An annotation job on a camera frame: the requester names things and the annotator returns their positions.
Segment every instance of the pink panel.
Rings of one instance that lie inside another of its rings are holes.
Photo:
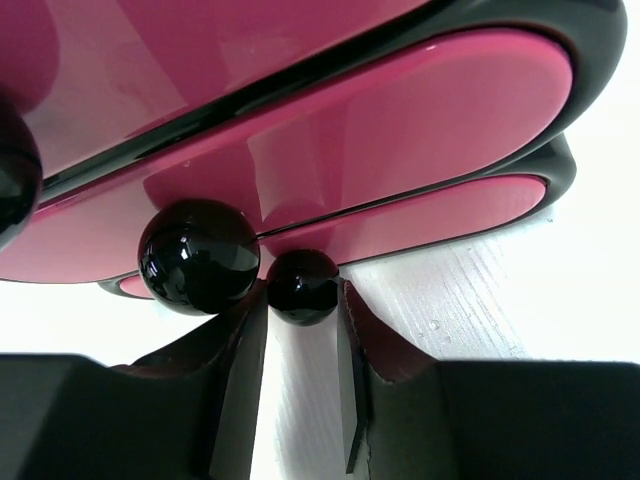
[[[427,2],[5,1],[0,90],[48,176]]]
[[[535,177],[487,178],[273,235],[261,242],[260,277],[291,250],[321,250],[344,264],[480,232],[525,214],[544,193]]]
[[[149,292],[149,289],[142,281],[142,278],[138,275],[122,280],[120,282],[120,288],[123,292],[128,293],[129,295],[142,298],[153,298],[151,292]]]
[[[148,221],[184,198],[226,202],[260,233],[469,173],[536,137],[570,87],[565,52],[537,35],[436,39],[48,205],[0,255],[0,277],[133,271]]]

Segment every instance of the white background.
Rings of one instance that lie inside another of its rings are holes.
[[[343,270],[374,311],[440,358],[640,362],[640,8],[623,60],[567,131],[578,178],[519,225]],[[0,284],[0,351],[130,362],[198,325],[95,285]],[[334,319],[270,318],[255,479],[341,479]]]

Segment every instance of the glossy black ball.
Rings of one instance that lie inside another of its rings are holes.
[[[255,232],[237,210],[211,200],[183,200],[158,213],[138,249],[140,275],[166,307],[188,315],[221,313],[258,276]]]
[[[42,166],[31,133],[0,99],[0,250],[24,229],[42,189]]]
[[[279,256],[267,274],[269,306],[286,322],[315,325],[338,305],[339,270],[317,250]]]

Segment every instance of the black sphere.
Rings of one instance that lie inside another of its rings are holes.
[[[267,274],[269,306],[288,323],[315,325],[338,305],[339,270],[317,250],[279,256]]]
[[[33,137],[15,109],[0,99],[0,250],[27,225],[41,189]]]
[[[183,200],[158,213],[142,234],[140,275],[163,305],[213,315],[238,303],[258,276],[255,232],[235,209]]]

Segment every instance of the black plastic piece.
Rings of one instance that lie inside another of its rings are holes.
[[[353,439],[355,480],[640,475],[637,365],[441,362],[385,325],[347,281],[344,296],[338,319],[353,334],[339,349],[341,402],[353,403],[342,371],[355,358],[368,408],[366,418],[358,411],[366,428]],[[346,435],[353,420],[343,422]]]
[[[118,297],[134,298],[136,300],[151,300],[151,298],[138,297],[137,295],[131,295],[130,293],[122,290],[122,287],[120,287],[120,284],[122,283],[123,280],[126,280],[127,278],[131,278],[131,277],[135,277],[137,275],[138,275],[138,272],[125,273],[124,275],[118,275],[117,277],[113,277],[108,280],[102,280],[98,282],[98,286],[103,290],[111,293],[112,295],[117,295]]]
[[[237,116],[426,39],[486,27],[521,28],[547,36],[564,46],[574,67],[573,88],[562,112],[538,138],[500,162],[505,165],[562,132],[600,94],[622,53],[626,15],[621,0],[433,0],[388,24],[47,178],[43,202]]]
[[[317,250],[280,255],[267,274],[269,306],[298,326],[315,325],[338,304],[338,267]]]
[[[240,212],[211,200],[184,200],[151,220],[138,259],[140,275],[160,303],[206,315],[247,294],[258,277],[260,250]]]
[[[133,365],[0,356],[0,478],[249,480],[266,335],[260,282]]]
[[[27,225],[42,189],[42,167],[31,132],[0,99],[0,250]]]

